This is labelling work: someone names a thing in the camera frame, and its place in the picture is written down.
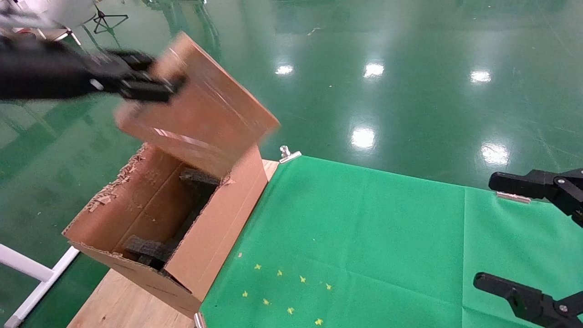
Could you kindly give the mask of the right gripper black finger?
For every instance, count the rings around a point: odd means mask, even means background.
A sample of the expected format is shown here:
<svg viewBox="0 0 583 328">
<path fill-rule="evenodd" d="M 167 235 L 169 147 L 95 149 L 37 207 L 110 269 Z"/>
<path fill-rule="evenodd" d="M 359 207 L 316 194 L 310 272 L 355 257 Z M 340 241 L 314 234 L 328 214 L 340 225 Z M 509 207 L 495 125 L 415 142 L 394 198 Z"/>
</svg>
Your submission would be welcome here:
<svg viewBox="0 0 583 328">
<path fill-rule="evenodd" d="M 505 299 L 518 319 L 544 328 L 581 328 L 583 292 L 556 300 L 539 289 L 479 272 L 473 286 Z"/>
<path fill-rule="evenodd" d="M 582 169 L 560 174 L 533 169 L 525 176 L 494 172 L 489 179 L 489 188 L 529 199 L 547 199 L 578 226 L 583 226 Z"/>
</svg>

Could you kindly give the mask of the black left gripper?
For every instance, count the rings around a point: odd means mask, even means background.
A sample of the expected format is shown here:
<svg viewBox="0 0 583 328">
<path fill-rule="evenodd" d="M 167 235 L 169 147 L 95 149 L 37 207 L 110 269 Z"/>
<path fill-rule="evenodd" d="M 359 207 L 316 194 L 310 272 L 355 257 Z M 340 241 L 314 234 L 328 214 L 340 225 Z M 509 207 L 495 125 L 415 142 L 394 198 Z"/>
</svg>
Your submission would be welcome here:
<svg viewBox="0 0 583 328">
<path fill-rule="evenodd" d="M 108 49 L 107 53 L 89 54 L 57 41 L 2 36 L 0 97 L 73 99 L 95 92 L 118 91 L 125 99 L 166 103 L 187 83 L 186 76 L 169 79 L 124 76 L 121 60 L 135 71 L 145 71 L 156 58 L 136 50 Z"/>
</svg>

